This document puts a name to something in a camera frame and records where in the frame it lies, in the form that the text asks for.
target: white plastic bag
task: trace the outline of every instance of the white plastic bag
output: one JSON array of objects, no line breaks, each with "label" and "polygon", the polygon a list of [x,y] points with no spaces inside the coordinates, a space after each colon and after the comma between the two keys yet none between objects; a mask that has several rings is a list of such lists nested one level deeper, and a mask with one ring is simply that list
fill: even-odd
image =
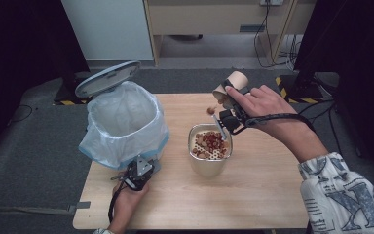
[{"label": "white plastic bag", "polygon": [[106,167],[121,170],[137,155],[160,159],[169,138],[161,104],[134,82],[102,93],[88,104],[87,133],[81,152]]}]

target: finger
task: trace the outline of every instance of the finger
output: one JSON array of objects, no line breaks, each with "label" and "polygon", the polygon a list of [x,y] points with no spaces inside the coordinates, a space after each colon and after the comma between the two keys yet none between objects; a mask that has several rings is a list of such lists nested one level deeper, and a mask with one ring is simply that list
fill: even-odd
[{"label": "finger", "polygon": [[264,91],[262,91],[261,89],[257,89],[257,88],[253,88],[250,90],[250,93],[257,97],[257,98],[262,98],[263,96],[266,95],[266,93]]},{"label": "finger", "polygon": [[277,95],[278,94],[274,90],[270,89],[269,87],[267,87],[265,85],[260,86],[260,90],[262,90],[263,92],[265,92],[266,94],[269,94],[269,95]]},{"label": "finger", "polygon": [[253,103],[248,99],[248,97],[245,97],[231,86],[226,86],[225,90],[227,94],[231,96],[245,111],[251,111]]}]

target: wooden table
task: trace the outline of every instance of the wooden table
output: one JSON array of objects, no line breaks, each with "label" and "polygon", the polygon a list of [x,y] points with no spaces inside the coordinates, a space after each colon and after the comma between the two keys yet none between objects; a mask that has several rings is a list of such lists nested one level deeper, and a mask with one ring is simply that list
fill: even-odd
[{"label": "wooden table", "polygon": [[[206,109],[212,94],[158,94],[170,138],[129,229],[275,229],[305,228],[308,217],[300,196],[297,161],[280,142],[247,129],[233,136],[233,154],[221,175],[204,179],[188,161],[190,129],[212,123]],[[77,229],[107,227],[117,172],[92,163],[73,225]]]}]

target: white wall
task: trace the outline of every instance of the white wall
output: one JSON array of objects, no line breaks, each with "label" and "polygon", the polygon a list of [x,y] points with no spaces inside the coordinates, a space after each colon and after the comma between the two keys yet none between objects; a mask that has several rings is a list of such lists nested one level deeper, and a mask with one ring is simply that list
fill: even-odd
[{"label": "white wall", "polygon": [[62,0],[62,4],[86,60],[153,60],[142,0]]}]

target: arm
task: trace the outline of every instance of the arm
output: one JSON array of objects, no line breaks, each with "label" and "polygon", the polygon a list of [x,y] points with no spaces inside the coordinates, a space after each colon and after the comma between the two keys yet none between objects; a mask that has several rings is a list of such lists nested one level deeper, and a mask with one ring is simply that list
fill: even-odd
[{"label": "arm", "polygon": [[[266,86],[242,95],[226,92],[251,117],[296,111]],[[281,141],[300,162],[300,192],[314,233],[374,234],[374,186],[349,170],[337,153],[329,154],[318,136],[298,120],[270,120],[258,128]]]},{"label": "arm", "polygon": [[[240,94],[232,87],[226,87],[226,92],[251,117],[296,113],[281,96],[267,86],[261,86],[260,89],[253,88],[246,95]],[[266,125],[259,126],[259,129],[282,142],[300,163],[329,153],[318,136],[300,121],[271,120]]]},{"label": "arm", "polygon": [[[117,191],[119,185],[113,189],[113,194]],[[139,202],[149,190],[149,182],[147,182],[141,191],[133,191],[124,188],[114,204],[114,218],[107,230],[109,233],[124,234],[129,225],[132,215],[134,214]],[[95,233],[106,233],[103,229],[98,229]]]}]

